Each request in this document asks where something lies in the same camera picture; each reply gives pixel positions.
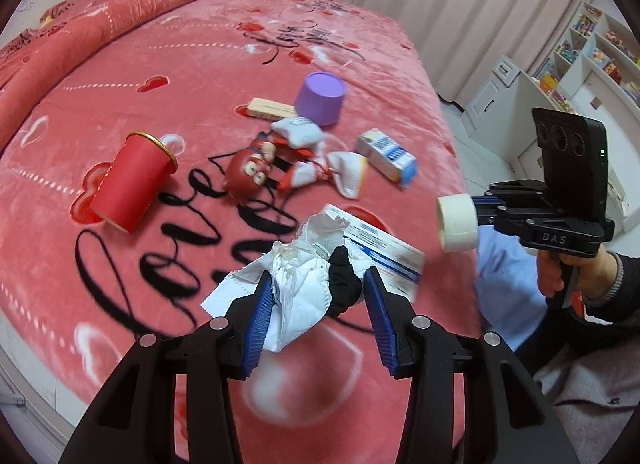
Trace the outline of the grey sleeve forearm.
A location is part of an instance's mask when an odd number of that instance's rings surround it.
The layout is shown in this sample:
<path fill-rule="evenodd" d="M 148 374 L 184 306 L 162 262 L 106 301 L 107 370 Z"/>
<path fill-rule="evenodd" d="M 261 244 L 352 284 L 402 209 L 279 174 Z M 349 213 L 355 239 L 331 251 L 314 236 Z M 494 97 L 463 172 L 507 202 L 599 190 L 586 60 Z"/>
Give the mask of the grey sleeve forearm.
<path fill-rule="evenodd" d="M 588 316 L 613 324 L 639 322 L 639 258 L 611 253 L 618 262 L 616 280 L 604 295 L 590 299 L 582 295 Z"/>

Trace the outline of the person's right hand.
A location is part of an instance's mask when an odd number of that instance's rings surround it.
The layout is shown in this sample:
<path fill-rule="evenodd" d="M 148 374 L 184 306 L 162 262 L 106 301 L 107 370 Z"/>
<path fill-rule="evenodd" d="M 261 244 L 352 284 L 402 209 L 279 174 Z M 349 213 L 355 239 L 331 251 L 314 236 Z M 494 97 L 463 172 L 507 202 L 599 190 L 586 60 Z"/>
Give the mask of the person's right hand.
<path fill-rule="evenodd" d="M 617 259 L 603 246 L 599 247 L 597 256 L 593 258 L 557 255 L 540 250 L 537 253 L 537 278 L 539 291 L 544 297 L 551 298 L 564 288 L 562 264 L 578 269 L 574 290 L 590 299 L 599 298 L 612 288 L 618 273 Z"/>

